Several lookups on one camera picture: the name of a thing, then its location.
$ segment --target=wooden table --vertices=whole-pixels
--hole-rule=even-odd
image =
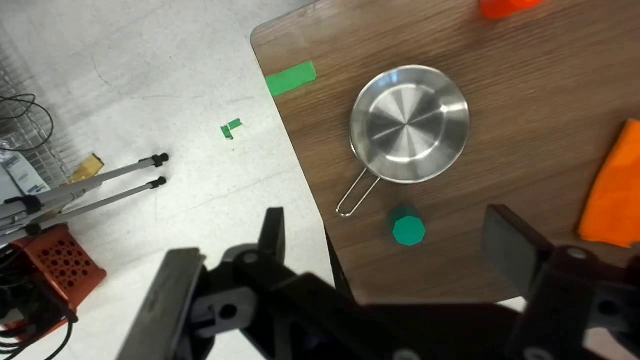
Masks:
[[[480,18],[475,0],[321,0],[258,27],[252,45],[265,75],[316,66],[315,82],[275,101],[356,299],[515,296],[480,252],[489,203],[575,243],[598,169],[623,121],[640,117],[638,19],[637,0],[548,0],[502,21]],[[374,76],[407,64],[439,69],[462,89],[465,152],[431,181],[382,181],[341,218],[336,204],[362,171],[349,146],[351,107]],[[427,224],[413,247],[386,229],[403,201]],[[629,255],[579,245],[619,265]]]

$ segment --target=white floor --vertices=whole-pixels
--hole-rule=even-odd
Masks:
[[[257,239],[284,206],[287,264],[331,282],[323,225],[249,45],[251,30],[311,0],[3,0],[0,51],[52,110],[56,143],[98,154],[104,170],[153,153],[171,161],[106,183],[105,197],[159,175],[169,183],[72,221],[108,271],[82,304],[57,360],[114,359],[166,250],[223,251]],[[226,140],[220,126],[240,118]],[[65,330],[18,359],[43,359]],[[237,332],[211,359],[260,359]]]

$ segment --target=stainless steel pan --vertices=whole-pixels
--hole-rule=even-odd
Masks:
[[[399,184],[427,181],[462,153],[469,110],[456,84],[436,69],[409,65],[371,80],[351,112],[351,148],[365,168],[336,207],[350,217],[380,179]],[[340,210],[362,176],[378,178],[347,213]]]

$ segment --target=orange object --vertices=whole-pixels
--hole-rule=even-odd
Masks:
[[[480,10],[489,19],[501,19],[520,10],[532,8],[544,0],[480,0]]]
[[[579,233],[620,247],[640,242],[640,121],[625,124],[591,189]]]
[[[69,233],[67,224],[56,225],[29,240],[15,241],[11,246],[24,248],[32,264],[47,282],[67,301],[74,313],[87,296],[104,280],[107,272],[99,268]],[[64,325],[60,322],[51,331]],[[4,324],[5,329],[22,327],[22,322]],[[26,341],[28,336],[18,337]]]

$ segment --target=tripod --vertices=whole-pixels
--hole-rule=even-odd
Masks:
[[[52,210],[66,206],[72,201],[80,198],[86,192],[99,187],[104,181],[114,179],[142,168],[151,166],[161,167],[166,161],[169,161],[169,155],[167,155],[167,153],[153,155],[150,158],[142,159],[135,164],[119,168],[102,175],[97,175],[84,181],[55,188],[45,193],[15,197],[6,200],[4,204],[0,205],[0,246],[27,236],[39,235],[44,229],[67,222],[78,215],[101,208],[147,189],[155,189],[166,184],[166,179],[161,176],[156,180],[150,181],[137,188],[94,202],[93,204],[68,213],[58,215],[54,218],[44,220],[40,223],[34,223],[34,220],[40,216]]]

